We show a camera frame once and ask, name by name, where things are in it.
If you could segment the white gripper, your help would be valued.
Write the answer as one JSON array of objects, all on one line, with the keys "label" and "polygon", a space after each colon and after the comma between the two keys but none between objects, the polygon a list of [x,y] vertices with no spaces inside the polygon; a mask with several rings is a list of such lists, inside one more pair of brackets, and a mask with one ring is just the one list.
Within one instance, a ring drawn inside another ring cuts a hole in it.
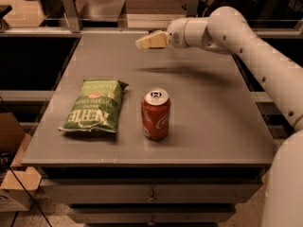
[{"label": "white gripper", "polygon": [[135,45],[140,49],[163,48],[169,43],[176,48],[187,48],[185,39],[185,29],[188,18],[173,20],[167,32],[162,30],[154,31],[135,41]]}]

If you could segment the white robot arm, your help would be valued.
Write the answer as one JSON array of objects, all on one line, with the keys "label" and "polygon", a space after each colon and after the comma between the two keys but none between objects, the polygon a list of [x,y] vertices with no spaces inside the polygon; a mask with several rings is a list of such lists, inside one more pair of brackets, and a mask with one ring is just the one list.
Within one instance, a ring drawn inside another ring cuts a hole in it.
[{"label": "white robot arm", "polygon": [[229,52],[240,57],[294,128],[272,162],[261,227],[303,225],[303,68],[264,42],[234,8],[220,7],[206,18],[181,18],[165,31],[135,42],[142,49],[173,45]]}]

